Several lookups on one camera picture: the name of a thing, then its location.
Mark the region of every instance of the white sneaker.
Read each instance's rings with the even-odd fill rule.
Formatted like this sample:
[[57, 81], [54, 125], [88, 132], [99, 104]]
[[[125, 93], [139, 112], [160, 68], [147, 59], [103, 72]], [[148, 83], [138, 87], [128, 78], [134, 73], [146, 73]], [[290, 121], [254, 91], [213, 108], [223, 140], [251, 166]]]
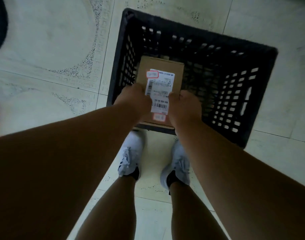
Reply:
[[127, 135], [120, 148], [120, 150], [123, 152], [123, 156], [118, 167], [119, 177], [133, 173], [136, 167], [139, 169], [140, 177], [140, 159], [143, 153], [144, 145], [145, 134], [142, 131], [132, 130]]
[[168, 164], [161, 172], [160, 175], [160, 183], [161, 185], [169, 190], [169, 187], [167, 185], [167, 177], [168, 175], [174, 170], [176, 177], [182, 181], [184, 184], [189, 185], [190, 184], [190, 178], [189, 178], [189, 159], [187, 157], [187, 154], [179, 142], [179, 140], [175, 141], [173, 147], [171, 148], [171, 157], [172, 161], [170, 164]]

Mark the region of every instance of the black plastic crate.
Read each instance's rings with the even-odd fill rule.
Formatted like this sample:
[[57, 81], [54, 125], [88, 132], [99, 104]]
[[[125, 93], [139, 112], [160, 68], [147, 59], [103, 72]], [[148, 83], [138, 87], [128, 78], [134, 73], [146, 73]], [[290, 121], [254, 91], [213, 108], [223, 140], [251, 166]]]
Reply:
[[[123, 11], [108, 93], [134, 83], [142, 55], [185, 64], [182, 89], [202, 103], [204, 123], [245, 148], [278, 51], [132, 9]], [[139, 128], [175, 134], [149, 125]]]

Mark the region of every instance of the forearm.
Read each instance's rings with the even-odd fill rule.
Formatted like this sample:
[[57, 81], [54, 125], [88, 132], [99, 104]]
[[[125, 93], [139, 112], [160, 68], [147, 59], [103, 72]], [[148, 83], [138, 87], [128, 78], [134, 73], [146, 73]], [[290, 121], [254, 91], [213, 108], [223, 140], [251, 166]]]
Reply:
[[176, 133], [232, 239], [305, 238], [305, 187], [201, 121], [182, 124]]
[[0, 137], [3, 238], [67, 237], [138, 120], [119, 104]]

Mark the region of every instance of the tiled floor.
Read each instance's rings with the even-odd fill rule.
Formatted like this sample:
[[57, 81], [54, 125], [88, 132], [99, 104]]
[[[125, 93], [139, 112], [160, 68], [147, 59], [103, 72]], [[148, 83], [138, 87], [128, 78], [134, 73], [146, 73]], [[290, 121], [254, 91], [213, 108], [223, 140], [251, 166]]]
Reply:
[[[5, 3], [9, 31], [0, 50], [0, 136], [104, 107], [121, 13], [131, 7], [278, 48], [246, 151], [305, 185], [305, 0]], [[159, 174], [173, 141], [174, 136], [147, 132], [142, 177], [135, 189], [136, 239], [171, 239], [171, 199]], [[69, 239], [117, 178], [117, 163], [112, 163]], [[190, 175], [192, 188], [213, 211], [195, 174]]]

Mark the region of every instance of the hand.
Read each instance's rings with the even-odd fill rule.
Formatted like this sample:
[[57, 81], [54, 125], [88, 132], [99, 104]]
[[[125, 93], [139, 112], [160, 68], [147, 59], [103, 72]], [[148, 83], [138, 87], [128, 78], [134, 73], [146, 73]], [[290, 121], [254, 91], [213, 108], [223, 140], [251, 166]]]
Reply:
[[142, 118], [143, 115], [150, 112], [152, 100], [150, 96], [146, 96], [142, 85], [134, 83], [132, 86], [126, 86], [116, 98], [114, 105], [125, 104]]
[[191, 92], [181, 90], [180, 94], [169, 94], [169, 120], [175, 129], [182, 124], [201, 121], [202, 105]]

